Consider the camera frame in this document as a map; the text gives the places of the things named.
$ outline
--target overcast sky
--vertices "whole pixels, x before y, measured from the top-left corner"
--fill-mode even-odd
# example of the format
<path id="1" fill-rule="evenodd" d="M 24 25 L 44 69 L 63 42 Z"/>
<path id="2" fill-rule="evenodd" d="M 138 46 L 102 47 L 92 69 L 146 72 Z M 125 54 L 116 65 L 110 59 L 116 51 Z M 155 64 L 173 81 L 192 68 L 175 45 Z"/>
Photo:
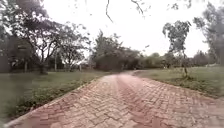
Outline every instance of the overcast sky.
<path id="1" fill-rule="evenodd" d="M 173 23 L 176 20 L 192 21 L 196 16 L 201 16 L 206 8 L 206 2 L 201 0 L 192 3 L 190 9 L 184 7 L 184 2 L 180 3 L 179 10 L 172 10 L 167 7 L 168 4 L 175 3 L 175 0 L 145 0 L 142 8 L 144 14 L 136 10 L 136 5 L 131 0 L 110 0 L 108 13 L 113 23 L 106 16 L 107 0 L 45 0 L 44 5 L 48 14 L 55 21 L 65 23 L 70 21 L 77 24 L 83 24 L 91 34 L 91 40 L 94 40 L 101 29 L 105 35 L 117 33 L 124 46 L 132 49 L 143 50 L 146 45 L 145 54 L 158 52 L 161 55 L 169 49 L 168 38 L 162 34 L 162 28 L 165 23 Z M 218 5 L 220 0 L 211 0 Z M 186 40 L 186 53 L 192 57 L 198 50 L 206 52 L 207 44 L 203 43 L 204 36 L 195 26 L 191 27 Z"/>

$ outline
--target branch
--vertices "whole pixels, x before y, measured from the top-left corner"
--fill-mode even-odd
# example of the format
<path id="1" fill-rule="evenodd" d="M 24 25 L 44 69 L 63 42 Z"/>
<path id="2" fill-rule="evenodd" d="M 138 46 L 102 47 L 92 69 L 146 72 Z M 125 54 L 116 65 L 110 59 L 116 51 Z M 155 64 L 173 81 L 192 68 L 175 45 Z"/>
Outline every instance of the branch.
<path id="1" fill-rule="evenodd" d="M 137 8 L 138 8 L 138 9 L 140 10 L 140 12 L 143 14 L 143 10 L 142 10 L 142 8 L 139 6 L 138 2 L 135 1 L 135 0 L 131 0 L 131 2 L 133 2 L 134 4 L 136 4 L 136 5 L 137 5 Z"/>
<path id="2" fill-rule="evenodd" d="M 107 0 L 106 15 L 107 15 L 107 17 L 110 19 L 110 21 L 113 23 L 113 20 L 110 18 L 109 14 L 108 14 L 108 7 L 109 7 L 109 4 L 110 4 L 110 0 Z"/>

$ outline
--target paver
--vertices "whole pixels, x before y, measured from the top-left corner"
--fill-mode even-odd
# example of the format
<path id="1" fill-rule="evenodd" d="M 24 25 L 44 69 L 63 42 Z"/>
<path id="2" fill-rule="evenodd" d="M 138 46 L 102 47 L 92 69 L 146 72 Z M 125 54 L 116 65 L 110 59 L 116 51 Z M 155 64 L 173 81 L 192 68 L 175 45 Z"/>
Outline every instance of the paver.
<path id="1" fill-rule="evenodd" d="M 224 104 L 199 92 L 127 74 L 105 76 L 6 128 L 223 128 Z"/>

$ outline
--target lawn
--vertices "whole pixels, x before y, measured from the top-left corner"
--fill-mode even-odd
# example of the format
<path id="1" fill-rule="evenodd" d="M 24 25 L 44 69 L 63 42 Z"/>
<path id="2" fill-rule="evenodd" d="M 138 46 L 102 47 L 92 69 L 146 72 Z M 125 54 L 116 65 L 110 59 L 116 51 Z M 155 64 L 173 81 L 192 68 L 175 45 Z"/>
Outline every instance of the lawn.
<path id="1" fill-rule="evenodd" d="M 194 67 L 188 70 L 191 78 L 183 78 L 179 68 L 142 70 L 136 75 L 198 90 L 214 98 L 224 96 L 224 67 Z"/>
<path id="2" fill-rule="evenodd" d="M 0 125 L 107 73 L 0 74 Z"/>

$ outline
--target distant tree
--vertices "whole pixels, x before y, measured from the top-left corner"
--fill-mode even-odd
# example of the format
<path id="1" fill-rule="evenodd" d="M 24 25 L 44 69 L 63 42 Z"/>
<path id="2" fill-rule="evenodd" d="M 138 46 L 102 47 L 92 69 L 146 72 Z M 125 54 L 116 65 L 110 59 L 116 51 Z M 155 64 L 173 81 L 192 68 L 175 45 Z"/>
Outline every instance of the distant tree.
<path id="1" fill-rule="evenodd" d="M 183 55 L 180 65 L 184 68 L 185 76 L 188 76 L 187 66 L 184 60 L 187 58 L 185 54 L 185 40 L 190 29 L 190 22 L 176 21 L 174 24 L 166 23 L 163 27 L 163 34 L 167 35 L 170 41 L 170 52 Z"/>
<path id="2" fill-rule="evenodd" d="M 92 55 L 95 68 L 100 70 L 133 70 L 140 68 L 139 51 L 121 46 L 116 34 L 105 37 L 101 31 Z"/>
<path id="3" fill-rule="evenodd" d="M 171 66 L 176 66 L 176 58 L 173 55 L 172 52 L 168 52 L 164 55 L 165 65 L 167 68 L 170 68 Z"/>
<path id="4" fill-rule="evenodd" d="M 71 24 L 71 26 L 65 26 L 63 29 L 64 33 L 60 45 L 60 55 L 69 71 L 71 71 L 74 64 L 84 59 L 82 50 L 87 49 L 84 45 L 89 43 L 89 39 L 79 33 L 79 27 L 80 25 Z"/>
<path id="5" fill-rule="evenodd" d="M 208 64 L 208 58 L 205 53 L 198 51 L 196 55 L 192 58 L 194 66 L 205 66 Z"/>

